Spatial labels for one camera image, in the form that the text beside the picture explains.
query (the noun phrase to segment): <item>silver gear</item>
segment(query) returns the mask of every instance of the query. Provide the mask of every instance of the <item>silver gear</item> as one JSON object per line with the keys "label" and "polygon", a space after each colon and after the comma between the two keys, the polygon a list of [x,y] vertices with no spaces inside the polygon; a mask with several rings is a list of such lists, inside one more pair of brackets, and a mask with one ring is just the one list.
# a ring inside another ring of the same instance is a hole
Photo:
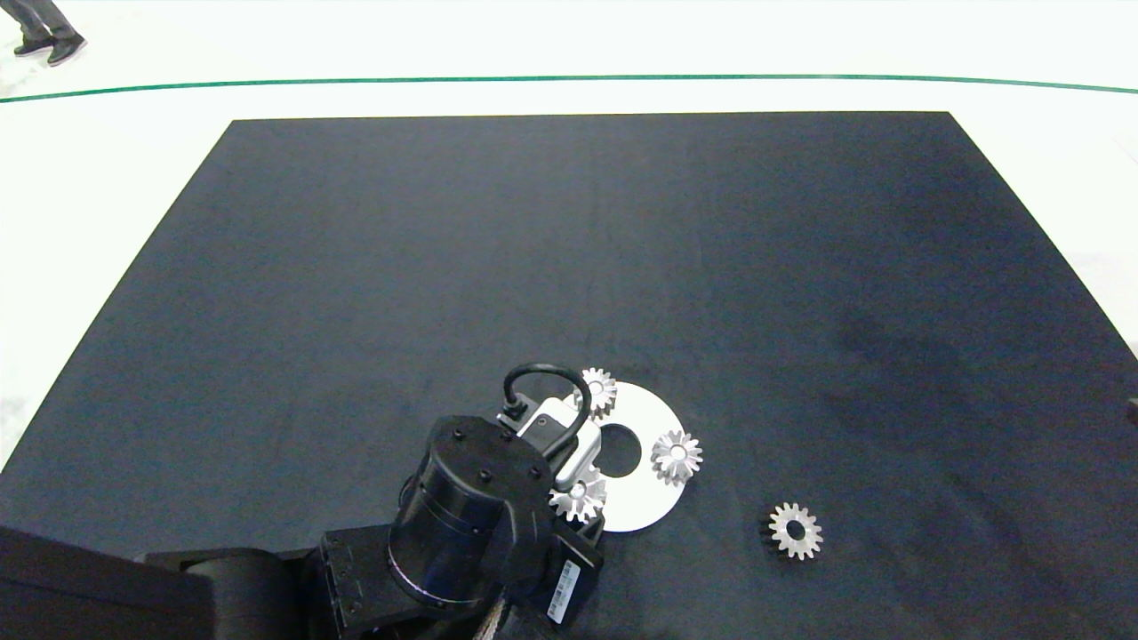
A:
{"label": "silver gear", "polygon": [[700,456],[703,450],[699,448],[699,443],[683,429],[660,436],[652,445],[652,468],[655,469],[655,476],[677,486],[691,479],[703,461]]}
{"label": "silver gear", "polygon": [[[778,541],[778,550],[786,551],[786,555],[791,558],[798,556],[799,560],[805,560],[807,556],[814,558],[815,551],[822,551],[822,547],[819,547],[822,536],[818,535],[822,527],[814,524],[817,519],[817,517],[810,515],[809,509],[806,507],[799,508],[798,502],[793,506],[783,502],[782,507],[775,507],[775,512],[770,514],[769,526],[774,531],[772,538]],[[794,539],[786,531],[786,525],[791,522],[802,525],[802,528],[806,531],[801,540]]]}
{"label": "silver gear", "polygon": [[[608,416],[612,408],[617,405],[617,380],[604,369],[585,369],[580,372],[588,385],[588,392],[593,396],[589,403],[589,415],[594,420],[600,420]],[[574,407],[580,408],[580,392],[572,389]]]}
{"label": "silver gear", "polygon": [[561,492],[555,489],[550,491],[550,507],[556,507],[558,515],[564,516],[569,522],[576,519],[587,523],[600,515],[607,498],[601,470],[589,465],[569,491]]}

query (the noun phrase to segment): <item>barcode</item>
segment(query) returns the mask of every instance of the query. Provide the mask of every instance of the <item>barcode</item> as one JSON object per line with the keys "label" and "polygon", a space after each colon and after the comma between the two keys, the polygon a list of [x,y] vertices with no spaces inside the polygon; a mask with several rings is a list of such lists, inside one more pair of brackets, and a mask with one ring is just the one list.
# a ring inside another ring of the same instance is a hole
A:
{"label": "barcode", "polygon": [[561,577],[558,579],[558,586],[550,600],[550,609],[545,612],[553,622],[561,624],[561,621],[564,620],[566,609],[569,608],[569,599],[572,598],[572,590],[574,586],[577,586],[577,576],[579,575],[580,567],[575,565],[572,560],[566,560],[561,568]]}

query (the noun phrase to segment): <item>gear hole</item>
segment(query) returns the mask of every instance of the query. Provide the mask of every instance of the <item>gear hole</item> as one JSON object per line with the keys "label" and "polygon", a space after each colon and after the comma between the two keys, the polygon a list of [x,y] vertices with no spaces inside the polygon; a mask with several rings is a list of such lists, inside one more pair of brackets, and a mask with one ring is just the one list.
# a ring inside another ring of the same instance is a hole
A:
{"label": "gear hole", "polygon": [[806,538],[806,527],[798,520],[791,520],[786,523],[786,534],[794,540],[802,540]]}
{"label": "gear hole", "polygon": [[640,438],[624,425],[601,427],[601,452],[594,465],[610,478],[625,477],[636,470],[641,459]]}

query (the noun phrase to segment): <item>black shoe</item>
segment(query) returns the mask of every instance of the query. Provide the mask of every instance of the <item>black shoe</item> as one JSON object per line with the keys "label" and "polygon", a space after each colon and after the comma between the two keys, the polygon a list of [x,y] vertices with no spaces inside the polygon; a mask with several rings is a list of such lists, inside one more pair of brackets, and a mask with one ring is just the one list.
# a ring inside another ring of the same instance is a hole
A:
{"label": "black shoe", "polygon": [[56,40],[56,46],[51,49],[51,55],[48,56],[48,66],[53,67],[63,63],[67,58],[77,54],[84,44],[86,44],[86,40],[77,33],[71,38],[60,38]]}
{"label": "black shoe", "polygon": [[24,43],[20,44],[19,47],[16,47],[16,49],[13,52],[16,54],[17,56],[27,56],[39,51],[40,49],[47,49],[48,47],[55,47],[55,46],[56,46],[56,39],[51,38],[50,35],[44,38],[43,40],[28,40],[25,38]]}

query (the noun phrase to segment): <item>white washer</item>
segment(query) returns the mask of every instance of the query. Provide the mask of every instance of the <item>white washer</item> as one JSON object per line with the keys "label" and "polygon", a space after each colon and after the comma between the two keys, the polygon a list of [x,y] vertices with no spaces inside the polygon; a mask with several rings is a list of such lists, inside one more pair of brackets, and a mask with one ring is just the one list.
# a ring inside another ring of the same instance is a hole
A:
{"label": "white washer", "polygon": [[652,469],[652,444],[667,432],[683,430],[676,413],[646,388],[618,380],[616,407],[596,422],[601,429],[607,425],[628,427],[641,448],[640,462],[627,476],[611,477],[601,467],[608,493],[603,511],[604,531],[636,531],[667,516],[684,493],[685,484],[671,485],[657,477]]}

